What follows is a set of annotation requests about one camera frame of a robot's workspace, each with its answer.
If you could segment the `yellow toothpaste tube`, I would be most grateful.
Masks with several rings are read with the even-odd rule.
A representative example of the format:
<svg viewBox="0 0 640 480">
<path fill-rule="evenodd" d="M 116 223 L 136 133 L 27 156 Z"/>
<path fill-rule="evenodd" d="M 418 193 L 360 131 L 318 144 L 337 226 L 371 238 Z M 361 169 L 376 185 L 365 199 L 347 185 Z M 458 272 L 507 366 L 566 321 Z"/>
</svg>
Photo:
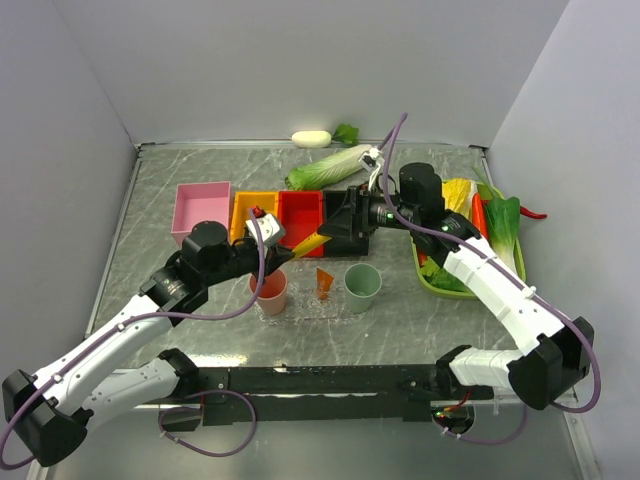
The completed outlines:
<svg viewBox="0 0 640 480">
<path fill-rule="evenodd" d="M 306 256 L 311 251 L 327 243 L 329 240 L 330 237 L 321 235 L 317 232 L 309 235 L 306 239 L 304 239 L 301 243 L 293 248 L 292 252 L 294 254 L 294 258 L 299 259 Z"/>
</svg>

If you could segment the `pink plastic cup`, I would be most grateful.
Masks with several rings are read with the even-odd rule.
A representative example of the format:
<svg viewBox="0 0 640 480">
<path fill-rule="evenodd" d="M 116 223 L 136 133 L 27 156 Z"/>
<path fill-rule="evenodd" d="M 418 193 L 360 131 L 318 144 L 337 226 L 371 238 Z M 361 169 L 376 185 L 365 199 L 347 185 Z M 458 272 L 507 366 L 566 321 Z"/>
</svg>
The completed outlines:
<svg viewBox="0 0 640 480">
<path fill-rule="evenodd" d="M 257 298 L 261 310 L 269 316 L 280 314 L 286 305 L 288 281 L 286 274 L 278 269 L 265 277 Z"/>
</svg>

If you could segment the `orange toothpaste tube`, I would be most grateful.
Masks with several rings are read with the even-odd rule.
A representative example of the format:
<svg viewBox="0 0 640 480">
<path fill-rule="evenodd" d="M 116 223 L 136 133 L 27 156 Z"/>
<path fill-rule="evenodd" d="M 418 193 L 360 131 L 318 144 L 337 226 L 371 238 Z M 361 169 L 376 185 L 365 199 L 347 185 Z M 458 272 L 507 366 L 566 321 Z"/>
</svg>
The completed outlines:
<svg viewBox="0 0 640 480">
<path fill-rule="evenodd" d="M 334 276 L 327 271 L 317 268 L 316 269 L 316 295 L 319 300 L 327 300 L 329 292 L 334 281 Z"/>
</svg>

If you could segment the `clear textured acrylic tray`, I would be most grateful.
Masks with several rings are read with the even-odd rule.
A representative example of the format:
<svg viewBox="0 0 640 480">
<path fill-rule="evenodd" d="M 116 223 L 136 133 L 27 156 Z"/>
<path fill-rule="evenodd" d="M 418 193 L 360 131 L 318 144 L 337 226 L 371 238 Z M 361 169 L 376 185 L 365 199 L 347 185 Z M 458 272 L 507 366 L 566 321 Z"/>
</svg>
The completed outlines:
<svg viewBox="0 0 640 480">
<path fill-rule="evenodd" d="M 275 314 L 266 314 L 258 304 L 253 311 L 265 324 L 294 326 L 303 323 L 312 325 L 346 325 L 362 320 L 363 313 L 354 313 L 346 306 L 346 295 L 342 284 L 333 284 L 326 300 L 317 297 L 316 289 L 297 282 L 288 284 L 284 309 Z"/>
</svg>

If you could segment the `mint green plastic cup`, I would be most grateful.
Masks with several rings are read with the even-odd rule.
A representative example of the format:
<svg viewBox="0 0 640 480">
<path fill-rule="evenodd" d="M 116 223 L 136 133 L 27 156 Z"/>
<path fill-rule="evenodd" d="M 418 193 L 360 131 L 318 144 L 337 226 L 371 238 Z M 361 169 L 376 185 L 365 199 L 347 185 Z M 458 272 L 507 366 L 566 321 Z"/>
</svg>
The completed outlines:
<svg viewBox="0 0 640 480">
<path fill-rule="evenodd" d="M 366 311 L 381 286 L 381 274 L 374 266 L 366 263 L 350 266 L 344 275 L 346 307 L 353 313 Z"/>
</svg>

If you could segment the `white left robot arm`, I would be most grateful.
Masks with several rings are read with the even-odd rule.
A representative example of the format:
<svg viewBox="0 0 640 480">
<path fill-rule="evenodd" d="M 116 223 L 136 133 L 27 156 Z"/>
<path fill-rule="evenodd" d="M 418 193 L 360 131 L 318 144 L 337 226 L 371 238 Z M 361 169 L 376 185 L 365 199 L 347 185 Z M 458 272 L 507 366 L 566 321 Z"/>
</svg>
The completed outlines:
<svg viewBox="0 0 640 480">
<path fill-rule="evenodd" d="M 216 221 L 198 223 L 109 322 L 57 361 L 33 374 L 16 370 L 2 383 L 8 429 L 43 467 L 73 453 L 105 421 L 151 400 L 184 402 L 198 387 L 199 369 L 177 348 L 137 370 L 114 370 L 182 320 L 196 319 L 210 287 L 247 274 L 266 277 L 293 259 L 280 245 L 285 229 L 267 214 L 246 223 L 247 235 L 229 242 Z"/>
</svg>

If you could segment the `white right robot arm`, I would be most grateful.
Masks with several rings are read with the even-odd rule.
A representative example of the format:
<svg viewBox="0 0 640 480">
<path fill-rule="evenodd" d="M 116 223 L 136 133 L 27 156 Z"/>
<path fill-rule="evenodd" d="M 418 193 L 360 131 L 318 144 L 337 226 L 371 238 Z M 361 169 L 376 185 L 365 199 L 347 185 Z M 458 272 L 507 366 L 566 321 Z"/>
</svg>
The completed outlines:
<svg viewBox="0 0 640 480">
<path fill-rule="evenodd" d="M 404 229 L 438 267 L 457 278 L 504 326 L 513 350 L 460 346 L 439 361 L 438 390 L 459 398 L 471 386 L 512 390 L 527 406 L 543 410 L 587 375 L 594 390 L 581 412 L 598 402 L 602 379 L 593 351 L 594 330 L 548 304 L 500 259 L 464 215 L 445 206 L 442 181 L 427 163 L 410 163 L 390 194 L 388 168 L 367 154 L 368 185 L 351 187 L 342 212 L 319 228 L 324 236 L 367 237 L 378 228 Z"/>
</svg>

